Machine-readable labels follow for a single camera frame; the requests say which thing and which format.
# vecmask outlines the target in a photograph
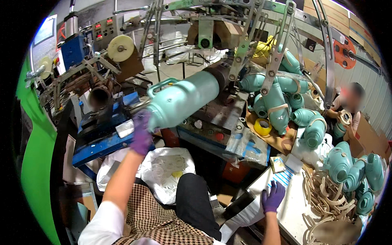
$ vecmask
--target orange wheel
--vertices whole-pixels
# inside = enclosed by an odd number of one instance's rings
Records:
[[[351,69],[355,66],[355,59],[352,59],[343,54],[343,50],[352,51],[355,54],[355,48],[352,42],[345,37],[345,43],[341,44],[337,40],[334,40],[334,55],[335,63],[338,63],[344,69]]]

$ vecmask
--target emergency stop button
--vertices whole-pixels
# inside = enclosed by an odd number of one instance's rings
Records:
[[[222,133],[217,133],[217,134],[215,135],[215,138],[216,138],[217,140],[223,140],[224,135],[223,135]]]

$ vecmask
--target black pants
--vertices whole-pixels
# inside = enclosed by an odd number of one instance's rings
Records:
[[[136,178],[135,183],[148,187],[139,178]],[[166,209],[174,209],[169,205],[161,204],[161,206]],[[215,222],[208,197],[207,182],[201,176],[192,173],[181,176],[178,181],[174,210],[176,210],[177,217],[185,223],[205,232],[215,240],[221,240],[222,234],[219,231],[219,225]]]

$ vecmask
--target seated worker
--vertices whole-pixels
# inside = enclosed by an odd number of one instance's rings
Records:
[[[344,126],[348,133],[349,139],[355,137],[357,132],[359,120],[361,118],[362,102],[365,98],[365,90],[359,83],[350,83],[345,88],[342,88],[341,94],[333,101],[333,107],[327,110],[325,121],[327,123],[327,133],[332,135],[332,144],[336,146],[343,141],[343,137],[337,138],[334,135],[333,128],[336,122],[340,122],[341,111],[344,109],[351,113],[352,121],[350,125]]]
[[[222,245],[219,225],[215,222],[207,183],[193,173],[181,176],[176,195],[176,211],[164,209],[148,186],[135,177],[150,144],[147,130],[149,112],[140,111],[133,118],[134,141],[129,152],[110,178],[102,203],[91,222],[80,234],[79,245]],[[276,209],[285,196],[285,188],[272,183],[271,192],[263,191],[266,216],[265,245],[280,245]],[[123,236],[124,222],[131,227]]]

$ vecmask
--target control panel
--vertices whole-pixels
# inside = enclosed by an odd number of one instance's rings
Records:
[[[219,128],[212,123],[204,122],[194,117],[188,117],[178,126],[222,145],[227,145],[231,133],[228,130]]]
[[[92,28],[95,51],[106,49],[109,42],[117,36],[115,16],[94,23]]]

